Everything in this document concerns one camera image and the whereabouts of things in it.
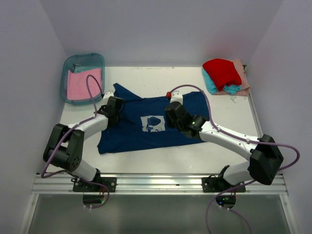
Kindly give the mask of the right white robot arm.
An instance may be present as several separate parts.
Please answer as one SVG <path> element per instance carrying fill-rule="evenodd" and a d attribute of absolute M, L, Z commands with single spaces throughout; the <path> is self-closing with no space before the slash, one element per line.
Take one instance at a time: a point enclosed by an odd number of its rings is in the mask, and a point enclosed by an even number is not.
<path fill-rule="evenodd" d="M 245 158 L 245 162 L 227 165 L 218 176 L 204 180 L 213 192 L 229 191 L 247 180 L 272 184 L 284 158 L 271 136 L 256 138 L 232 130 L 227 135 L 219 126 L 213 126 L 209 118 L 190 115 L 177 101 L 170 103 L 165 113 L 169 127 L 176 128 L 184 136 L 217 144 Z"/>

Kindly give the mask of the navy blue Mickey t-shirt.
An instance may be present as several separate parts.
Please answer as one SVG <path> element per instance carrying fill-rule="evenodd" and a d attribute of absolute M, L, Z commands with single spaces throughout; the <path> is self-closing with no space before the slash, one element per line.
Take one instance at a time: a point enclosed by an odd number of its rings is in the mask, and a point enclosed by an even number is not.
<path fill-rule="evenodd" d="M 169 128 L 164 109 L 170 102 L 165 96 L 142 98 L 118 83 L 114 84 L 114 88 L 114 95 L 124 100 L 125 107 L 121 113 L 121 120 L 101 133 L 97 145 L 100 154 L 202 142 L 185 137 L 177 129 Z"/>

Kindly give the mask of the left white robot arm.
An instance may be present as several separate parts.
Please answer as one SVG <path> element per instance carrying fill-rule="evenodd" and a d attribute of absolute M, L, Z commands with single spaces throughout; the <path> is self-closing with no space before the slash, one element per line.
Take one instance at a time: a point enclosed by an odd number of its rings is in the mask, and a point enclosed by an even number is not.
<path fill-rule="evenodd" d="M 58 173 L 46 173 L 48 166 L 53 165 L 80 178 L 88 190 L 97 191 L 101 187 L 100 171 L 82 159 L 83 145 L 93 135 L 114 127 L 120 121 L 124 107 L 123 99 L 110 96 L 93 116 L 72 125 L 55 125 L 43 153 L 46 164 L 41 178 Z"/>

